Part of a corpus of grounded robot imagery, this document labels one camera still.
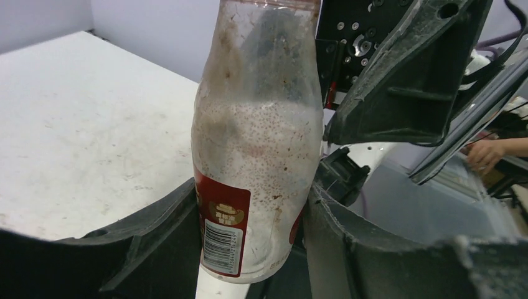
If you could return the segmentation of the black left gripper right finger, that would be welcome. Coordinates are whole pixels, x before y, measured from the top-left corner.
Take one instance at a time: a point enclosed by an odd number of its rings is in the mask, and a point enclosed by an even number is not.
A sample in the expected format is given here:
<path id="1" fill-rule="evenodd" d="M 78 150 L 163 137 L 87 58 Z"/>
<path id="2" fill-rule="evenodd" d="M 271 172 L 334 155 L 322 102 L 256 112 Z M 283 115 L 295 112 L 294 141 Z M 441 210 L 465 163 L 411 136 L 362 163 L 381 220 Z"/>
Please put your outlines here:
<path id="1" fill-rule="evenodd" d="M 314 183 L 304 210 L 313 298 L 526 298 L 527 240 L 459 235 L 423 245 L 381 229 Z"/>

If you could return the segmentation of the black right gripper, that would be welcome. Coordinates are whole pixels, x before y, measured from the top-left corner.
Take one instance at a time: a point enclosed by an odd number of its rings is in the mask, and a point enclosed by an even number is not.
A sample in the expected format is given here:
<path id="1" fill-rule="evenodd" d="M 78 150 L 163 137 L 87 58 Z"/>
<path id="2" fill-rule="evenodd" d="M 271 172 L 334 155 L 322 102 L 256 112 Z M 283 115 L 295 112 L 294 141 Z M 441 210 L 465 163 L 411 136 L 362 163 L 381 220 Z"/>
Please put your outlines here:
<path id="1" fill-rule="evenodd" d="M 322 1 L 323 107 L 342 102 L 324 140 L 442 144 L 490 8 L 490 1 Z"/>

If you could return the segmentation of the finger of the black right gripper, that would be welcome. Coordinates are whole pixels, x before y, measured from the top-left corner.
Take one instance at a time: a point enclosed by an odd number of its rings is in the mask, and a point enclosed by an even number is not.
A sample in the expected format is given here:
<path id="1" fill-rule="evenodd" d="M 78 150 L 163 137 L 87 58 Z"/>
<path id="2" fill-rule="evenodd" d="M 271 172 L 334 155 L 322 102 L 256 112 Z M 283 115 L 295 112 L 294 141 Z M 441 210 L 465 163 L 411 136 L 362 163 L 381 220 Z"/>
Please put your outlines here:
<path id="1" fill-rule="evenodd" d="M 359 166 L 350 159 L 349 152 L 343 147 L 323 158 L 315 175 L 315 183 L 343 206 L 356 202 L 370 173 L 370 167 Z"/>

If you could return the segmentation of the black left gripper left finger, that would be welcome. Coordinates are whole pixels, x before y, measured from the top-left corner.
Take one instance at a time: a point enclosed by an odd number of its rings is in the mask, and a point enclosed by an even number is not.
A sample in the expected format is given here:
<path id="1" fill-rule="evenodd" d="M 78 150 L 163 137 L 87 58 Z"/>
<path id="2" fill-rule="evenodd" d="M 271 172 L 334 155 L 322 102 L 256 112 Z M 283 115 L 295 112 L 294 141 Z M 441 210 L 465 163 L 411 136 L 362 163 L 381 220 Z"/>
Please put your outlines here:
<path id="1" fill-rule="evenodd" d="M 194 298 L 201 251 L 192 179 L 82 238 L 1 231 L 2 298 Z"/>

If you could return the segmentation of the red cap small bottle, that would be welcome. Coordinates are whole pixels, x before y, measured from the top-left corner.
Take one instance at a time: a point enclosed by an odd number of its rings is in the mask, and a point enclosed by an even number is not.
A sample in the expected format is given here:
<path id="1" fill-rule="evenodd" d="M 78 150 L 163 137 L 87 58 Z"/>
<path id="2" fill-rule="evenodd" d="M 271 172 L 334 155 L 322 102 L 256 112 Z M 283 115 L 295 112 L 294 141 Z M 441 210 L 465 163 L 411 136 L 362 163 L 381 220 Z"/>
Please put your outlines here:
<path id="1" fill-rule="evenodd" d="M 321 157 L 319 1 L 221 1 L 194 104 L 200 264 L 255 283 L 288 258 Z"/>

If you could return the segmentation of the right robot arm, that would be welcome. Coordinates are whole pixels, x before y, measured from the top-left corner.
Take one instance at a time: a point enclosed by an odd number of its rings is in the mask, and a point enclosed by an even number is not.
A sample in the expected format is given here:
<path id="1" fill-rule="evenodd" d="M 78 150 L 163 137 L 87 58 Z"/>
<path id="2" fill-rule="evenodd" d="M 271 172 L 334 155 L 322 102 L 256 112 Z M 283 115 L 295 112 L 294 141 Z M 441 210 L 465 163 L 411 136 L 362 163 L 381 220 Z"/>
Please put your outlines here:
<path id="1" fill-rule="evenodd" d="M 441 145 L 490 1 L 324 1 L 319 40 L 334 39 L 324 139 L 331 194 L 352 204 L 399 143 Z"/>

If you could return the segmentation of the person's hand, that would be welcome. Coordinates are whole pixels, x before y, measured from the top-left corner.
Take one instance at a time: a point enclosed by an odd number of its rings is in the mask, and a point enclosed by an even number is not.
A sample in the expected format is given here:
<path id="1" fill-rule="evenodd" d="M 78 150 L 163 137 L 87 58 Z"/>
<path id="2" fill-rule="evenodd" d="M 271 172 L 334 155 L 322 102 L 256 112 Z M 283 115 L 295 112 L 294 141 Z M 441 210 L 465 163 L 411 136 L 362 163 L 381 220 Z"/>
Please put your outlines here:
<path id="1" fill-rule="evenodd" d="M 506 154 L 506 144 L 502 140 L 479 140 L 466 145 L 466 161 L 472 170 L 487 174 Z"/>

